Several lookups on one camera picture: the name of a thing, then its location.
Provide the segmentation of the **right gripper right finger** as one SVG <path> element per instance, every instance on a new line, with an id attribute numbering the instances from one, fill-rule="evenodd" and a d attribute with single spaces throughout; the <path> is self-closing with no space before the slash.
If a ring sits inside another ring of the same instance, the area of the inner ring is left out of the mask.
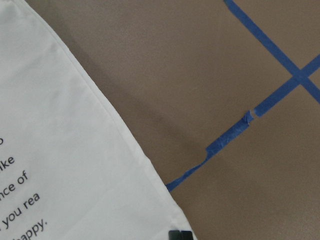
<path id="1" fill-rule="evenodd" d="M 193 232 L 190 230 L 182 230 L 181 240 L 194 240 Z"/>

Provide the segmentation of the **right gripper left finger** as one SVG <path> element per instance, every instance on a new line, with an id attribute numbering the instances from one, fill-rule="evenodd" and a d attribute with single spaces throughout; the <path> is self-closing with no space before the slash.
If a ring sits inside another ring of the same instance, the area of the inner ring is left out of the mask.
<path id="1" fill-rule="evenodd" d="M 182 239 L 182 235 L 179 230 L 170 230 L 168 232 L 168 237 L 169 237 L 169 240 L 181 240 Z"/>

